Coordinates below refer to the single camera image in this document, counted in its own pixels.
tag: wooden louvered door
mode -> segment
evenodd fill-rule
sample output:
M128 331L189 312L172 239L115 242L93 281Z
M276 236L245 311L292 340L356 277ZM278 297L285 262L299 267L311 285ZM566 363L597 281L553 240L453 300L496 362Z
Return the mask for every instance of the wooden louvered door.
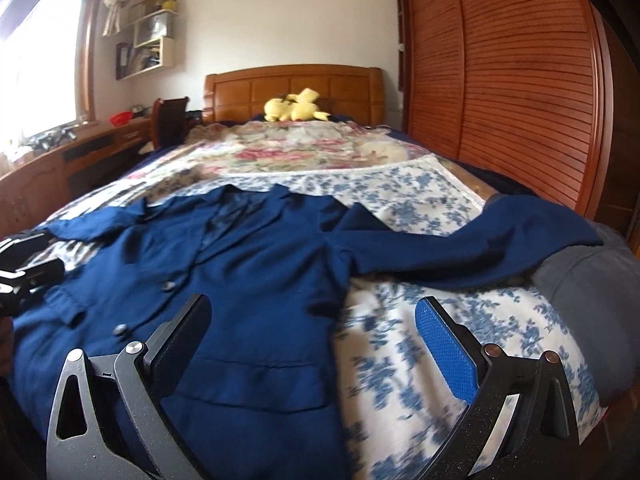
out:
M588 1L404 4L408 133L434 152L593 212L610 110L602 24Z

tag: blue and white floral sheet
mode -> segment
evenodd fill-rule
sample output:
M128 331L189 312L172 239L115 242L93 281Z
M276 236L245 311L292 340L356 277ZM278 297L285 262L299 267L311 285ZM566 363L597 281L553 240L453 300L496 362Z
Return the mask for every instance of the blue and white floral sheet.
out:
M483 200L447 171L433 155L373 168L233 174L203 177L197 164L170 176L112 183L56 216L72 217L105 205L124 205L142 196L162 202L177 194L200 194L225 184L268 190L283 184L296 192L332 195L346 205L360 202L389 227L447 235L480 214ZM58 242L55 254L72 268L96 246ZM335 354L344 425L357 479L412 478L434 455L462 413L464 402L449 391L414 322L416 302L435 296L481 343L499 344L508 354L537 358L557 351L569 379L580 439L600 420L593 380L582 353L556 311L529 283L449 292L391 276L352 281L335 335ZM515 399L505 404L498 426L476 468L490 463L506 430Z

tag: blue gripper pad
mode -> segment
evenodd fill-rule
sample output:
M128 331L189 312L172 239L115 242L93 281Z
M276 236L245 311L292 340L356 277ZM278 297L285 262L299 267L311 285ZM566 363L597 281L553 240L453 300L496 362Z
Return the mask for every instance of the blue gripper pad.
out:
M471 404L479 390L474 362L425 298L415 306L415 325L451 393Z

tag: jacket button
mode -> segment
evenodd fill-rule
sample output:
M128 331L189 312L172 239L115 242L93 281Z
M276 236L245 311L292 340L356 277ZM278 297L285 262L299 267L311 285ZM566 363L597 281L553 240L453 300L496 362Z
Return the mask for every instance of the jacket button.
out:
M116 327L113 329L113 335L122 335L127 331L127 325L120 324L120 325L116 325Z

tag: copper-colored bolt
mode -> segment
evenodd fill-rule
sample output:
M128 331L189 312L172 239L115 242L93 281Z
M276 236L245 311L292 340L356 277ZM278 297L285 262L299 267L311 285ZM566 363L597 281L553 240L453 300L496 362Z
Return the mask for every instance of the copper-colored bolt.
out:
M494 343L489 343L488 345L485 345L484 353L487 354L489 357L500 357L503 354L502 348L500 348L498 345Z
M553 350L547 350L543 356L545 357L545 359L547 361L549 361L550 363L556 364L560 362L560 357L558 354L556 354Z

